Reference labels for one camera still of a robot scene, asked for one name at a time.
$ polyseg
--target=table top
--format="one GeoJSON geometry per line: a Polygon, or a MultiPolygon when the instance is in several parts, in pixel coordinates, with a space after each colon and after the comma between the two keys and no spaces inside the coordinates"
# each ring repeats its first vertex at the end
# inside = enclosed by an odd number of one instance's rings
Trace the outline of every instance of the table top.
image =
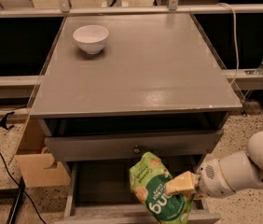
{"type": "Polygon", "coordinates": [[[242,105],[188,14],[68,17],[42,77],[32,118],[229,111],[242,105]],[[73,32],[109,30],[96,55],[73,32]]]}

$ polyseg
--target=gray table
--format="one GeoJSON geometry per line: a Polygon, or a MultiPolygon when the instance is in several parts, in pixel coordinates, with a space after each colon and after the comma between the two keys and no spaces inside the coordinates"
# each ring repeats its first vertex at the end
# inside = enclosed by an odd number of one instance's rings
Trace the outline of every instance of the gray table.
{"type": "Polygon", "coordinates": [[[70,17],[31,110],[33,119],[233,110],[233,89],[188,14],[70,17]],[[74,30],[109,30],[98,55],[74,30]]]}
{"type": "MultiPolygon", "coordinates": [[[[189,15],[67,18],[30,112],[54,158],[72,171],[60,223],[154,223],[137,204],[88,209],[80,201],[134,203],[127,172],[148,150],[175,174],[193,171],[217,144],[228,112],[241,107],[189,15]],[[88,24],[109,30],[97,55],[72,38],[88,24]]],[[[219,219],[195,212],[188,223],[219,219]]]]}

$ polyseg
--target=open drawer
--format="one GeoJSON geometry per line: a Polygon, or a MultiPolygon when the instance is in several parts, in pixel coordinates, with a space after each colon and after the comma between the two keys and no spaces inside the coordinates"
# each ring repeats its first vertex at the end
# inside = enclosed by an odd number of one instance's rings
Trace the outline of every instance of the open drawer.
{"type": "MultiPolygon", "coordinates": [[[[162,157],[173,176],[193,171],[191,156],[162,157]]],[[[148,224],[157,223],[130,191],[129,169],[140,160],[74,162],[64,220],[56,224],[148,224]]],[[[202,201],[195,201],[188,224],[210,224],[220,219],[202,201]]]]}

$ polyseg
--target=white cable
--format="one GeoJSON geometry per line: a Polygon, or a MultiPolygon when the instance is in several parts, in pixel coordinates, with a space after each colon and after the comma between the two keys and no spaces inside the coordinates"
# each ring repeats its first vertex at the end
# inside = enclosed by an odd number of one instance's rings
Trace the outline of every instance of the white cable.
{"type": "Polygon", "coordinates": [[[230,6],[229,4],[226,4],[226,3],[219,3],[218,4],[219,6],[222,6],[222,7],[226,7],[226,8],[229,8],[232,13],[233,13],[233,33],[234,33],[234,45],[235,45],[235,55],[236,55],[236,70],[235,70],[235,75],[234,75],[234,78],[232,79],[232,81],[230,82],[230,84],[232,85],[233,82],[235,81],[236,79],[236,76],[237,76],[237,72],[240,68],[240,59],[239,59],[239,55],[238,55],[238,43],[237,43],[237,31],[236,31],[236,12],[235,10],[233,9],[232,6],[230,6]]]}

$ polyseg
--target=white bowl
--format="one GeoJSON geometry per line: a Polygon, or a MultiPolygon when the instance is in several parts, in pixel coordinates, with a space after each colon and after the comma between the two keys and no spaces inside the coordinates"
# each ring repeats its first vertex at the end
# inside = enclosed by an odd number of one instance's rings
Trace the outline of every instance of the white bowl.
{"type": "Polygon", "coordinates": [[[108,35],[109,32],[105,27],[89,25],[76,29],[73,37],[77,45],[85,52],[97,54],[104,49],[108,35]]]}

